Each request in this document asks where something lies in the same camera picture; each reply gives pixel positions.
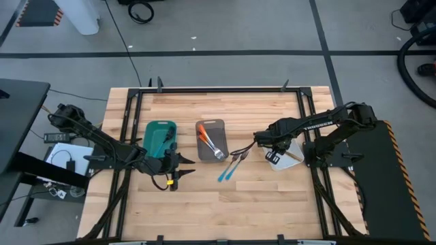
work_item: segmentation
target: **orange warning stripe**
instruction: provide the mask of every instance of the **orange warning stripe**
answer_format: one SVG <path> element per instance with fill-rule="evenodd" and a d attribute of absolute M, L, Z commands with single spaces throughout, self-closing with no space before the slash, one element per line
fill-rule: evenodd
<path fill-rule="evenodd" d="M 384 122 L 388 128 L 390 139 L 392 140 L 392 145 L 395 149 L 400 169 L 403 172 L 404 181 L 407 185 L 407 188 L 409 189 L 411 201 L 414 203 L 416 216 L 418 217 L 418 220 L 420 221 L 422 232 L 424 234 L 425 239 L 430 241 L 431 239 L 430 239 L 429 231 L 427 229 L 427 226 L 425 225 L 425 220 L 424 220 L 424 217 L 421 213 L 421 209 L 420 209 L 418 200 L 415 197 L 414 188 L 411 185 L 411 181 L 409 179 L 409 174 L 407 173 L 406 167 L 405 167 L 404 162 L 403 162 L 403 157 L 401 156 L 400 149 L 399 149 L 398 144 L 395 140 L 394 132 L 392 131 L 392 127 L 391 127 L 390 123 L 388 121 L 384 121 Z"/>
<path fill-rule="evenodd" d="M 22 8 L 22 11 L 21 11 L 20 17 L 18 17 L 18 20 L 16 21 L 16 24 L 15 24 L 16 27 L 20 27 L 20 21 L 21 21 L 21 18 L 22 18 L 22 16 L 25 14 L 28 4 L 29 4 L 29 2 L 27 2 L 27 3 L 25 4 L 25 6 Z"/>
<path fill-rule="evenodd" d="M 58 26 L 61 23 L 62 16 L 63 16 L 62 10 L 58 9 L 57 13 L 56 13 L 56 17 L 54 18 L 54 23 L 53 23 L 53 25 L 55 27 Z"/>

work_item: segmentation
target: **yellow and black hazard tape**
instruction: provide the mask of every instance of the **yellow and black hazard tape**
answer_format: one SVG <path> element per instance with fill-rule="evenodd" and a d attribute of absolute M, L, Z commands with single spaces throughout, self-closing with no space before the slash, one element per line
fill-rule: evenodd
<path fill-rule="evenodd" d="M 384 122 L 386 123 L 386 126 L 388 127 L 390 139 L 392 140 L 392 145 L 394 146 L 394 149 L 396 152 L 396 157 L 398 159 L 398 163 L 400 165 L 401 171 L 403 172 L 404 181 L 407 185 L 407 188 L 409 189 L 411 201 L 414 203 L 416 216 L 418 217 L 418 220 L 421 223 L 422 232 L 424 233 L 425 239 L 430 241 L 429 230 L 427 229 L 427 226 L 425 225 L 425 220 L 424 220 L 424 217 L 422 216 L 422 212 L 421 212 L 418 200 L 415 197 L 414 188 L 411 185 L 411 181 L 409 179 L 409 174 L 407 173 L 406 167 L 404 166 L 403 157 L 401 156 L 400 149 L 399 149 L 398 144 L 395 140 L 394 132 L 392 131 L 392 127 L 390 126 L 390 123 L 386 120 Z"/>
<path fill-rule="evenodd" d="M 62 10 L 58 9 L 56 13 L 56 17 L 54 18 L 54 22 L 53 22 L 53 25 L 55 27 L 57 27 L 61 23 L 62 16 L 63 16 Z"/>

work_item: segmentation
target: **gray floor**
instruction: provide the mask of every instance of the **gray floor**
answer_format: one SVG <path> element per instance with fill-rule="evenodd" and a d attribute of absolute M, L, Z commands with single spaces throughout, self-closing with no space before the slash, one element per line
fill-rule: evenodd
<path fill-rule="evenodd" d="M 58 27 L 13 27 L 0 53 L 123 52 L 124 47 L 103 1 L 92 0 L 101 16 L 100 32 L 82 36 L 66 16 Z M 137 25 L 127 8 L 108 0 L 129 50 L 321 50 L 309 2 L 306 0 L 167 0 L 153 2 L 155 19 Z M 0 7 L 0 31 L 18 0 Z M 330 50 L 398 50 L 411 35 L 390 25 L 390 12 L 404 0 L 316 0 Z M 395 22 L 407 26 L 399 15 Z M 431 56 L 409 56 L 413 71 Z M 322 56 L 178 56 L 134 57 L 143 84 L 160 76 L 166 86 L 326 85 L 330 79 Z M 431 122 L 436 111 L 419 101 L 403 84 L 394 56 L 332 57 L 344 101 L 365 101 L 378 118 L 395 131 L 416 195 L 431 235 L 436 232 L 436 153 Z M 417 83 L 436 97 L 435 79 Z M 53 89 L 87 97 L 106 98 L 111 87 L 137 86 L 128 58 L 0 59 L 0 77 L 45 81 Z M 98 123 L 106 104 L 50 92 L 45 106 L 55 110 L 71 103 Z M 56 132 L 41 111 L 32 129 Z M 42 158 L 48 145 L 28 134 L 22 151 Z M 21 186 L 16 196 L 26 193 Z M 30 216 L 41 218 L 32 227 L 13 228 L 22 200 L 10 206 L 0 223 L 2 244 L 45 244 L 76 237 L 82 206 L 37 200 Z"/>

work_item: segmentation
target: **gray tray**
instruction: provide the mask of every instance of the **gray tray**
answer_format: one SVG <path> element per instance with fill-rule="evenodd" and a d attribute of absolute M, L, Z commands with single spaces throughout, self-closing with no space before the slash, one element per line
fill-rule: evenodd
<path fill-rule="evenodd" d="M 213 154 L 213 151 L 198 137 L 200 132 L 198 131 L 198 126 L 203 125 L 204 129 L 212 143 L 220 149 L 224 156 L 227 158 L 229 156 L 229 150 L 227 149 L 227 139 L 225 138 L 224 121 L 221 119 L 211 119 L 211 120 L 201 120 L 196 123 L 196 133 L 197 133 L 197 149 L 198 158 L 205 163 L 222 162 L 224 160 L 219 160 Z"/>

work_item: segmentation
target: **wooden tabletop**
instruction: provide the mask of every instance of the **wooden tabletop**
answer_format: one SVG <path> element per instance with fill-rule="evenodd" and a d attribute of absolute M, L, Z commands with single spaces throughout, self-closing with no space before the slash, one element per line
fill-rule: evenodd
<path fill-rule="evenodd" d="M 111 89 L 104 116 L 103 131 L 117 139 L 127 90 Z M 317 113 L 334 107 L 327 86 L 314 86 L 312 91 Z M 196 171 L 183 176 L 177 192 L 159 191 L 149 176 L 132 172 L 123 240 L 156 240 L 158 235 L 164 235 L 165 240 L 274 240 L 277 234 L 286 239 L 322 238 L 311 174 L 304 164 L 273 171 L 263 150 L 254 146 L 232 178 L 219 183 L 217 178 L 231 159 L 201 163 L 198 158 L 195 123 L 199 120 L 224 120 L 228 148 L 233 151 L 249 145 L 253 132 L 265 130 L 284 117 L 300 118 L 296 93 L 144 95 L 137 137 L 144 137 L 145 127 L 152 120 L 174 121 L 178 127 L 178 151 L 196 162 L 181 165 L 181 169 Z M 131 135 L 129 125 L 127 135 Z M 326 135 L 333 129 L 326 127 L 321 133 Z M 341 169 L 329 171 L 337 205 L 355 228 L 365 233 L 354 182 Z M 78 237 L 89 232 L 106 209 L 111 179 L 112 170 L 104 170 L 91 180 Z M 156 179 L 165 185 L 163 176 Z M 324 206 L 333 234 L 330 212 Z M 112 219 L 111 235 L 117 214 L 118 210 Z"/>

